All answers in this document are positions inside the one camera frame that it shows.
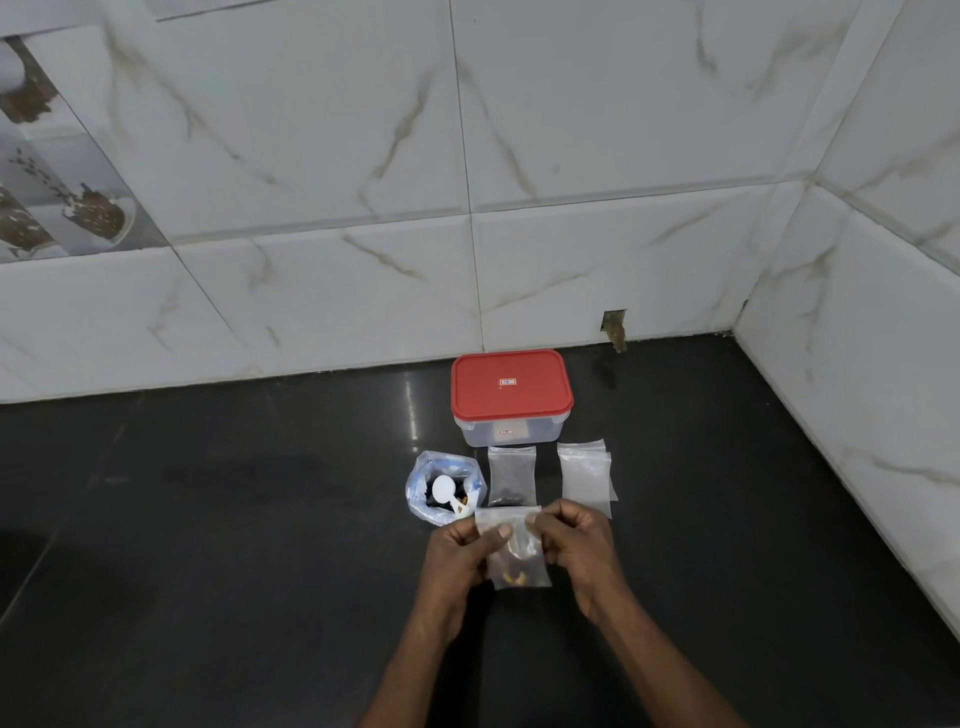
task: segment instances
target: plastic food container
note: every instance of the plastic food container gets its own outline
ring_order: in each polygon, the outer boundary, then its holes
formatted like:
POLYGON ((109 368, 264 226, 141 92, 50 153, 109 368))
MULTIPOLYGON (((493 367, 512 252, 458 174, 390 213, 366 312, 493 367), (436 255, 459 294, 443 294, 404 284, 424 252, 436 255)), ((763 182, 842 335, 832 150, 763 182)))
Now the plastic food container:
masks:
POLYGON ((552 442, 572 407, 564 360, 552 349, 472 353, 453 362, 450 409, 474 448, 552 442))

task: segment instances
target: red lid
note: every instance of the red lid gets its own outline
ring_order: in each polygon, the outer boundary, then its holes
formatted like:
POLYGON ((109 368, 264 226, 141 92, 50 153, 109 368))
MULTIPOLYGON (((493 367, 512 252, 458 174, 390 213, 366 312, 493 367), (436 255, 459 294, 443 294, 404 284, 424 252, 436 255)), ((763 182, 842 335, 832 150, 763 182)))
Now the red lid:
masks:
POLYGON ((552 417, 572 406, 564 360, 552 349, 470 353, 453 362, 450 409, 458 420, 552 417))

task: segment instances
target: ziplock bag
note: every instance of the ziplock bag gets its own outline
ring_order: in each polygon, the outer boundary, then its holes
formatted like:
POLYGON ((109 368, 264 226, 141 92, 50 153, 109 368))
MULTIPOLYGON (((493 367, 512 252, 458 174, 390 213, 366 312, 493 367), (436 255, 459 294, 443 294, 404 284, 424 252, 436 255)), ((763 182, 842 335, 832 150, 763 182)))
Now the ziplock bag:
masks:
MULTIPOLYGON (((572 449, 572 450, 587 450, 600 452, 607 451, 607 443, 603 441, 603 438, 600 440, 594 440, 592 443, 557 443, 557 453, 559 454, 561 450, 572 449)), ((613 479, 610 480, 610 500, 620 500, 616 496, 616 491, 613 489, 613 479)))
POLYGON ((525 520, 528 514, 539 511, 538 505, 476 509, 474 515, 481 534, 501 523, 507 523, 514 530, 510 540, 487 557, 487 575, 494 589, 553 586, 546 572, 540 537, 527 528, 525 520))
POLYGON ((480 464, 472 457, 424 450, 417 456, 414 469, 407 477, 406 494, 407 505, 417 518, 434 525, 447 525, 473 513, 487 495, 487 481, 480 472, 480 464), (455 514, 427 502, 427 483, 433 482, 438 475, 449 475, 462 485, 467 503, 461 513, 455 514))
POLYGON ((610 518, 610 454, 574 449, 558 449, 557 454, 564 474, 564 497, 596 508, 610 518))
POLYGON ((494 505, 537 505, 537 448, 488 448, 490 500, 494 505))

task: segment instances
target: plastic bag with black contents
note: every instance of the plastic bag with black contents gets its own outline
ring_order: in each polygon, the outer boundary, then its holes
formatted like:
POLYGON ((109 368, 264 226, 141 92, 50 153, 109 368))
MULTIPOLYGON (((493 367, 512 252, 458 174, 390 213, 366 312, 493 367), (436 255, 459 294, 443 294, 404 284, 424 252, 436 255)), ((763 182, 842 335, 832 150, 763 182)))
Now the plastic bag with black contents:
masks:
POLYGON ((473 513, 487 496, 487 482, 472 457, 425 450, 407 477, 406 495, 407 505, 417 518, 434 525, 447 525, 473 513), (449 503, 438 503, 432 498, 431 487, 440 475, 448 475, 455 483, 454 496, 460 503, 456 513, 449 503))
POLYGON ((514 532, 495 554, 487 557, 487 575, 495 589, 553 586, 546 572, 540 536, 527 528, 526 518, 540 507, 477 508, 474 516, 481 535, 507 523, 514 532))
POLYGON ((537 505, 534 467, 537 448, 487 448, 490 458, 490 500, 495 505, 537 505))

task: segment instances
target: white plastic spoon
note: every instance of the white plastic spoon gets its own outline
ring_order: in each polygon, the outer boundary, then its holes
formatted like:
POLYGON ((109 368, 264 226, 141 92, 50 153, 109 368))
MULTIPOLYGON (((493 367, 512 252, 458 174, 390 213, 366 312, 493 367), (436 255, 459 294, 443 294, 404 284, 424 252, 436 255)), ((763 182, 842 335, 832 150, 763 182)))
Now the white plastic spoon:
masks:
POLYGON ((456 516, 462 516, 467 507, 457 500, 454 495, 457 490, 457 484, 449 475, 438 475, 433 481, 433 499, 438 503, 449 503, 456 516))

